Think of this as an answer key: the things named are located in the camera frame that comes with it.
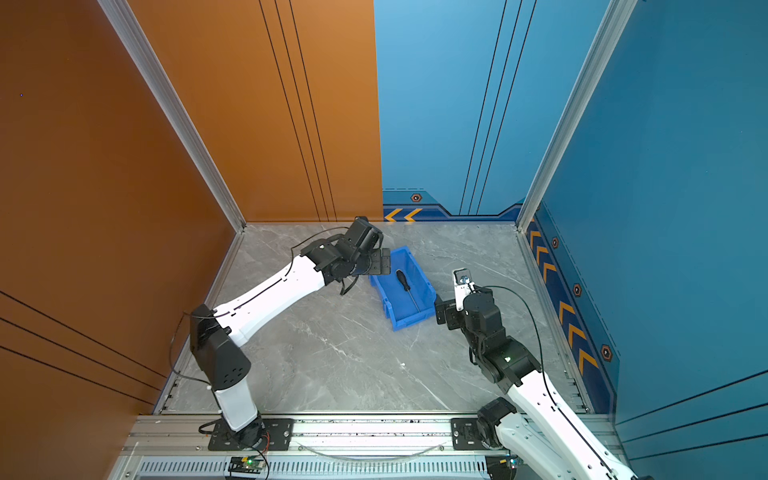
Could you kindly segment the black handled screwdriver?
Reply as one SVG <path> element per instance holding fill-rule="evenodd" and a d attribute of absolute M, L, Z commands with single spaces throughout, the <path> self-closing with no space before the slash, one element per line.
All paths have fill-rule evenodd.
<path fill-rule="evenodd" d="M 403 290 L 408 294 L 408 297 L 410 298 L 411 302 L 413 303 L 414 309 L 416 311 L 420 311 L 421 310 L 421 305 L 420 305 L 420 303 L 418 302 L 418 300 L 416 298 L 416 295 L 415 295 L 414 290 L 413 290 L 413 286 L 412 286 L 408 276 L 406 275 L 406 273 L 403 270 L 398 269 L 396 271 L 396 277 L 397 277 L 399 283 L 401 284 L 401 286 L 403 287 Z"/>

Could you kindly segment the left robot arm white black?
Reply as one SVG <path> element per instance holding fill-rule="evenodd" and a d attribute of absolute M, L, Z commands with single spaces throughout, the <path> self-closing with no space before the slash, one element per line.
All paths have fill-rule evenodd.
<path fill-rule="evenodd" d="M 231 433 L 260 438 L 264 430 L 242 347 L 283 311 L 328 285 L 339 284 L 345 295 L 362 276 L 389 274 L 390 250 L 383 240 L 378 227 L 358 216 L 347 227 L 322 230 L 292 246 L 285 267 L 235 299 L 187 315 L 190 351 Z"/>

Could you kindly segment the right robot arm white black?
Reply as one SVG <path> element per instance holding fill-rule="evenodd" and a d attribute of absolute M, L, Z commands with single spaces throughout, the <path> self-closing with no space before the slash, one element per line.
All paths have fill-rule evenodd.
<path fill-rule="evenodd" d="M 458 285 L 435 301 L 436 318 L 459 330 L 469 358 L 502 392 L 477 414 L 481 441 L 517 455 L 542 479 L 637 479 L 570 408 L 544 363 L 506 333 L 493 291 Z"/>

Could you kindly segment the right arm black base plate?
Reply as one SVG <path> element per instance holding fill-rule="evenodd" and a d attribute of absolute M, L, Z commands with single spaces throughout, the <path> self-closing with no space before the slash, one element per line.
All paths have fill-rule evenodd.
<path fill-rule="evenodd" d="M 477 417 L 450 420 L 453 449 L 457 451 L 499 450 L 501 444 L 486 422 Z"/>

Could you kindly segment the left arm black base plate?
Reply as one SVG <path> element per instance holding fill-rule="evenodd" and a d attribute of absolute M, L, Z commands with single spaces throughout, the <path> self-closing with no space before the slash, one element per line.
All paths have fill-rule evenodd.
<path fill-rule="evenodd" d="M 283 452 L 289 449 L 293 418 L 257 418 L 242 430 L 234 431 L 224 418 L 203 424 L 199 431 L 209 436 L 210 451 Z"/>

